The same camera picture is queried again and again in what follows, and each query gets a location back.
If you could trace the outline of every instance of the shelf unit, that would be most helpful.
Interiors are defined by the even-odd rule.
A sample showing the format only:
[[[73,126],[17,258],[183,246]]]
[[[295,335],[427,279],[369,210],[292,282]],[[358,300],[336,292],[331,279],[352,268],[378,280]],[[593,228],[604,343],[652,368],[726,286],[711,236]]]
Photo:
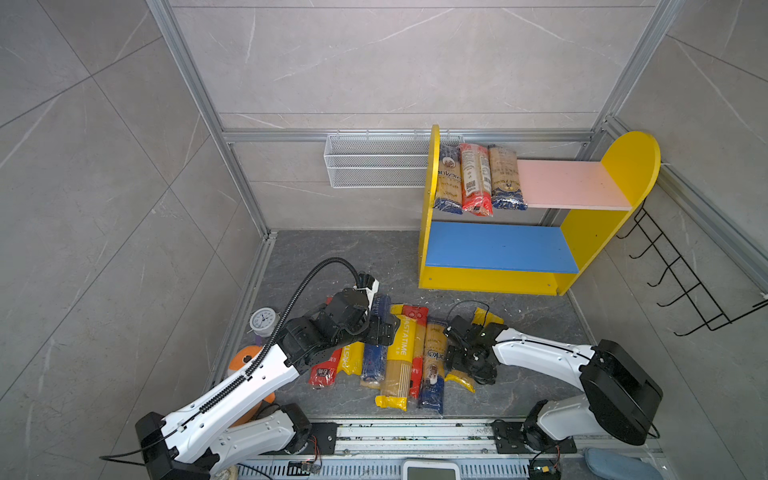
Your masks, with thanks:
[[[531,208],[570,209],[559,227],[433,220],[440,128],[432,126],[419,236],[419,287],[564,295],[656,183],[661,154],[639,131],[619,137],[602,161],[519,160]]]

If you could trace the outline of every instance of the pink shelf board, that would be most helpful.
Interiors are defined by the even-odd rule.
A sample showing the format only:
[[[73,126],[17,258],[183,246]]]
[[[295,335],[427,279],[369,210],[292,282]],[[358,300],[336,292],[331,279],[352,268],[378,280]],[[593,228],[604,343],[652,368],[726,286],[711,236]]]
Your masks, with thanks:
[[[518,170],[529,208],[632,209],[600,162],[518,160]]]

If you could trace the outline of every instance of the clock face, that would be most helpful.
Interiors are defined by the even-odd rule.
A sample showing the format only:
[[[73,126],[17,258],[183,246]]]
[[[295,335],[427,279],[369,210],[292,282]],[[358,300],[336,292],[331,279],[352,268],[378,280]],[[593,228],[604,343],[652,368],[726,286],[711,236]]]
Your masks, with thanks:
[[[277,318],[277,314],[274,310],[269,308],[268,306],[265,306],[264,308],[258,309],[251,317],[250,317],[250,328],[254,330],[261,330],[264,327],[267,327],[274,323],[275,319]]]

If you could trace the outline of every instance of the yellow side panel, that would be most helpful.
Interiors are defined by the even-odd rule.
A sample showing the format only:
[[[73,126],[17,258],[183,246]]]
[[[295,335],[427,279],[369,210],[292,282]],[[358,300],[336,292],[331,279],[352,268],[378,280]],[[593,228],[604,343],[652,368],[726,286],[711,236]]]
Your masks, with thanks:
[[[603,156],[602,164],[624,192],[632,210],[636,210],[656,183],[661,166],[659,144],[649,134],[629,132],[611,145]],[[571,210],[560,228],[571,248],[579,274],[554,275],[561,295],[571,288],[631,214],[632,211]]]
[[[553,273],[424,266],[419,288],[466,292],[557,295]]]
[[[424,277],[427,246],[429,245],[429,228],[432,225],[432,207],[435,206],[435,190],[437,190],[437,168],[440,161],[440,127],[432,125],[432,136],[429,138],[429,163],[427,178],[424,183],[424,204],[422,205],[422,229],[419,234],[419,279]]]

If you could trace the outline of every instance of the blue shelf board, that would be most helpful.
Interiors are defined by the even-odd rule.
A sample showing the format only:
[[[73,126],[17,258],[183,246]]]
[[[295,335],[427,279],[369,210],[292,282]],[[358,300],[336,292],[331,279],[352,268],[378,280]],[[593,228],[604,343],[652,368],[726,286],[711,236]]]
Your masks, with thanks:
[[[427,266],[578,273],[559,227],[432,222]]]

